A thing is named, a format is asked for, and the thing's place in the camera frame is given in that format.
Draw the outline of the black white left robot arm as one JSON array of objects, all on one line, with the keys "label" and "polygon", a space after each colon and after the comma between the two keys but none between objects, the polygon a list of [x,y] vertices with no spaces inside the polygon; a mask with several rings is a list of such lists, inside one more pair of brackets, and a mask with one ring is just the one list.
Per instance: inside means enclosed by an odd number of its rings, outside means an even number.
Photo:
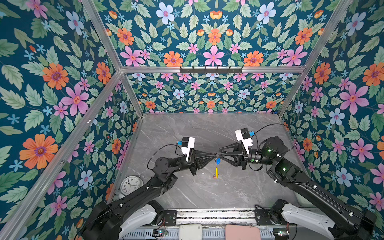
[{"label": "black white left robot arm", "polygon": [[177,181],[176,172],[190,170],[192,175],[204,168],[211,161],[218,159],[217,154],[207,154],[190,149],[190,154],[182,157],[160,157],[152,168],[154,175],[142,187],[131,194],[113,201],[97,204],[85,225],[79,230],[84,240],[118,240],[123,235],[123,224],[135,212],[148,203],[154,203],[155,198],[170,190]]}]

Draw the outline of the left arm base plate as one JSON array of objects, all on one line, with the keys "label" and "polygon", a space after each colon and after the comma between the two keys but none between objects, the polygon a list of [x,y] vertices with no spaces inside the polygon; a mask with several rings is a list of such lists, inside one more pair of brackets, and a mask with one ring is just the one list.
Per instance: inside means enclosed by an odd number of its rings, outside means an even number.
[{"label": "left arm base plate", "polygon": [[165,210],[157,213],[151,226],[175,226],[177,221],[178,212],[176,210]]}]

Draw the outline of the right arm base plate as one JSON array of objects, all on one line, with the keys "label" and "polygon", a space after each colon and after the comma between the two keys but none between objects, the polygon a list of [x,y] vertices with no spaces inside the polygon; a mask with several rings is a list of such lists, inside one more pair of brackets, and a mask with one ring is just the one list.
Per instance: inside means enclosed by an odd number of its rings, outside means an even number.
[{"label": "right arm base plate", "polygon": [[271,216],[269,210],[255,209],[255,219],[258,226],[280,225],[281,221]]}]

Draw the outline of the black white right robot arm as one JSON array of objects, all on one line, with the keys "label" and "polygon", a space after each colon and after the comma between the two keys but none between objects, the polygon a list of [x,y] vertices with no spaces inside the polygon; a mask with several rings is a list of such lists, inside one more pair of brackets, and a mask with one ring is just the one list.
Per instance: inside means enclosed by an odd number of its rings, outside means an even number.
[{"label": "black white right robot arm", "polygon": [[288,150],[279,137],[270,137],[257,148],[253,147],[252,139],[248,138],[220,148],[220,159],[232,157],[231,164],[236,167],[265,165],[268,176],[274,182],[299,194],[321,211],[316,214],[287,201],[277,200],[270,209],[271,215],[310,229],[330,240],[369,240],[373,236],[377,216],[348,205],[312,181],[301,168],[284,157]]}]

